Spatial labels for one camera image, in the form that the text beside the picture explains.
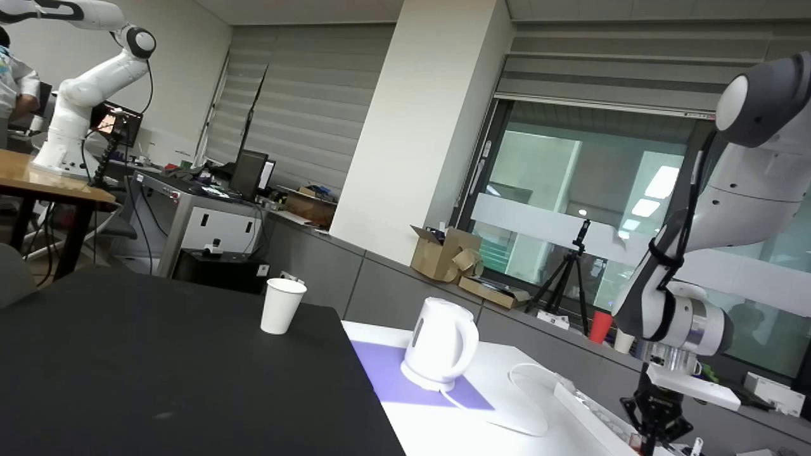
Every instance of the metal stand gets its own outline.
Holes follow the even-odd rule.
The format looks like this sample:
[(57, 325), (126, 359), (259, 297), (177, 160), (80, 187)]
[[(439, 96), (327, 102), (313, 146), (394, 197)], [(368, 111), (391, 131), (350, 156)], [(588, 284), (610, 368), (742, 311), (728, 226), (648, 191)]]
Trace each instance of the metal stand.
[(541, 297), (544, 293), (550, 293), (550, 300), (548, 300), (548, 303), (544, 303), (544, 311), (552, 311), (552, 315), (557, 315), (560, 311), (560, 301), (563, 301), (563, 291), (566, 291), (566, 287), (567, 287), (567, 279), (571, 279), (571, 274), (572, 274), (572, 269), (576, 269), (576, 274), (578, 274), (578, 288), (581, 288), (581, 293), (578, 293), (578, 301), (581, 301), (581, 320), (583, 320), (583, 335), (588, 335), (588, 306), (586, 306), (586, 287), (583, 287), (583, 269), (581, 269), (581, 255), (586, 253), (586, 246), (583, 246), (583, 239), (586, 239), (586, 232), (588, 232), (588, 226), (591, 226), (591, 220), (586, 218), (583, 220), (583, 226), (581, 226), (581, 230), (578, 230), (578, 239), (572, 241), (576, 246), (578, 246), (578, 250), (572, 250), (572, 253), (567, 253), (566, 259), (563, 259), (563, 263), (554, 269), (554, 274), (536, 288), (536, 293), (530, 300), (530, 303), (526, 303), (526, 315), (530, 311), (534, 311), (539, 303), (541, 303)]

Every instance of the chair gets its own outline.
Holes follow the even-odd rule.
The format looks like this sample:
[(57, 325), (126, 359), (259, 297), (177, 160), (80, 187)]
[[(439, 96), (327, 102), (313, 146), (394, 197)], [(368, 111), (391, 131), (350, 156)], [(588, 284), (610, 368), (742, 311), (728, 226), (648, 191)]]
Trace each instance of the chair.
[(12, 246), (0, 243), (0, 310), (32, 291), (35, 284), (22, 255)]

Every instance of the ceiling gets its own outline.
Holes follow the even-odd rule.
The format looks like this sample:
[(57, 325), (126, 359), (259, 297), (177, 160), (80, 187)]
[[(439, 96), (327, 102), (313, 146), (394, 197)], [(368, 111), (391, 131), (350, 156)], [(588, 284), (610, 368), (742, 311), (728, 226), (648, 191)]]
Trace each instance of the ceiling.
[[(402, 0), (196, 0), (227, 25), (394, 22)], [(795, 21), (809, 0), (506, 0), (515, 22)]]
[(196, 0), (230, 25), (394, 22), (402, 0)]

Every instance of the robotic arm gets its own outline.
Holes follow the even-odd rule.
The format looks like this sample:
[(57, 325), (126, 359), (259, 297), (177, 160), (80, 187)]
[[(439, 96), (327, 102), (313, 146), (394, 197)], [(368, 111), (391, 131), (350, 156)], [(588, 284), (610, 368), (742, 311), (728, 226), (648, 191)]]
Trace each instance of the robotic arm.
[(28, 17), (68, 21), (78, 27), (93, 30), (122, 30), (122, 54), (89, 68), (76, 79), (66, 79), (57, 85), (56, 111), (51, 120), (47, 139), (32, 165), (70, 173), (97, 174), (97, 163), (84, 156), (84, 134), (90, 122), (93, 106), (107, 102), (111, 93), (142, 79), (149, 68), (149, 55), (158, 41), (149, 30), (123, 22), (122, 9), (104, 0), (0, 0), (0, 22), (18, 22)]
[(89, 30), (120, 30), (123, 27), (123, 16), (113, 3), (104, 0), (2, 0), (0, 22), (19, 22), (30, 17), (43, 21), (70, 21), (78, 27)]
[[(662, 364), (648, 364), (640, 377), (644, 398), (637, 398), (637, 405), (652, 403), (652, 392), (659, 403), (681, 392), (723, 407), (739, 405), (729, 389), (683, 369), (683, 358), (710, 358), (728, 345), (729, 322), (706, 303), (704, 291), (672, 284), (672, 275), (686, 250), (772, 239), (801, 208), (811, 186), (811, 54), (739, 73), (716, 102), (714, 126), (728, 146), (706, 187), (695, 208), (668, 212), (616, 311), (623, 332), (663, 348)], [(691, 186), (700, 186), (700, 169), (701, 165), (691, 169)], [(672, 439), (667, 425), (690, 431), (676, 424), (680, 407), (672, 420), (648, 419), (657, 420), (652, 434), (662, 440)]]

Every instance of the window blind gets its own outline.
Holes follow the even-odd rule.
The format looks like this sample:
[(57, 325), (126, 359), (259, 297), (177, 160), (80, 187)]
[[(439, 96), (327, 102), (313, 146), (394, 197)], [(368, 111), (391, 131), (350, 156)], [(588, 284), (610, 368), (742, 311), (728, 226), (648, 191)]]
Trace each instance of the window blind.
[(339, 193), (391, 32), (392, 25), (236, 27), (206, 155), (236, 160), (261, 85), (246, 149), (277, 160), (277, 186), (316, 183)]
[(811, 50), (811, 22), (517, 25), (497, 98), (710, 120), (742, 68)]

